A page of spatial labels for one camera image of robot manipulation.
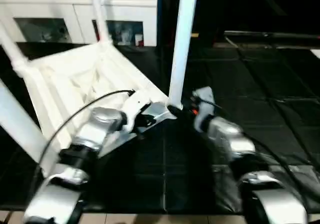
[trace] black mat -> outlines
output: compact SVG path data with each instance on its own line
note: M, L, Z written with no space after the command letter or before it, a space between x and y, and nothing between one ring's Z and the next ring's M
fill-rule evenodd
M22 44L30 58L74 47ZM172 50L119 50L166 94ZM215 101L248 133L293 165L295 175L320 195L302 146L320 162L320 60L305 50L192 49L184 94L211 86ZM0 52L1 79L36 120L23 81ZM217 110L219 115L225 112ZM35 163L1 130L0 209L24 209ZM86 211L131 213L240 213L236 183L224 153L208 146L182 121L166 120L102 158L91 182ZM278 167L275 174L291 188ZM320 203L309 199L310 212Z

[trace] white pole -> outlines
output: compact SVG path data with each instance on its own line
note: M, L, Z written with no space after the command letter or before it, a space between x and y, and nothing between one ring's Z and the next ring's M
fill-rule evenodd
M22 70L27 63L27 58L20 51L16 43L10 38L5 27L0 22L0 44L11 60L11 64L16 73L20 76L19 71Z
M39 161L47 140L2 80L0 80L0 125L35 162ZM45 175L50 172L57 157L53 147L49 148L41 164Z
M96 25L99 30L99 37L101 41L107 41L109 39L109 33L106 25L106 18L104 18L104 13L101 7L101 0L92 0L95 15L96 15Z
M197 0L180 0L169 90L169 103L181 108L181 97Z

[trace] white cabinet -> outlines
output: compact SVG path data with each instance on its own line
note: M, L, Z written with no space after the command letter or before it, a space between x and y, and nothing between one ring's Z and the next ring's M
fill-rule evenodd
M16 42L84 42L72 5L0 4L0 13Z
M114 44L131 42L145 46L157 44L157 10L148 7L105 6L107 25ZM97 28L92 6L75 6L85 43L97 41Z
M158 0L101 0L115 44L156 46ZM97 41L91 0L0 0L0 21L16 42Z

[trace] cabinet door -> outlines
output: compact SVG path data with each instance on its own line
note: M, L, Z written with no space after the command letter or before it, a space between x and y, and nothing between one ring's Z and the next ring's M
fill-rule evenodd
M0 11L16 42L84 42L73 5L4 4Z
M92 6L75 5L85 43L99 39ZM156 7L104 6L107 26L115 45L156 46Z

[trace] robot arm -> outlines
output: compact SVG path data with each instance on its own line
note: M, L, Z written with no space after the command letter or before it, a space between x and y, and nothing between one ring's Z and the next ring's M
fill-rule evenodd
M77 223L82 214L82 194L94 163L110 134L127 124L124 112L94 108L73 137L70 147L44 180L28 205L24 223Z
M201 100L200 105L193 105L197 114L194 128L227 153L229 166L239 185L247 223L307 223L307 212L302 203L269 171L269 165L256 153L253 142L243 130L232 122L213 116L206 103L214 101L211 89L206 87L195 91L193 99Z

